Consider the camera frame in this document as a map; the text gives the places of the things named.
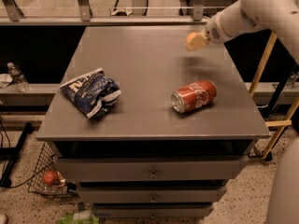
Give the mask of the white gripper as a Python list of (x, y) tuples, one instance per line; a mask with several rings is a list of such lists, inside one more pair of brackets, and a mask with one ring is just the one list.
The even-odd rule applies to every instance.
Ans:
[(218, 12), (212, 18), (210, 18), (205, 28), (198, 33), (192, 40), (185, 40), (185, 46), (188, 51), (194, 51), (206, 47), (209, 43), (223, 44), (232, 38), (225, 32), (222, 24), (222, 17), (224, 12)]

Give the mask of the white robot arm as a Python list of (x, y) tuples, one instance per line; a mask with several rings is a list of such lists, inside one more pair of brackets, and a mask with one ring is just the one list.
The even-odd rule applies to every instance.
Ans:
[[(244, 33), (269, 29), (299, 63), (298, 0), (238, 0), (186, 37), (189, 51), (221, 44)], [(299, 139), (293, 140), (277, 168), (266, 224), (299, 224)]]

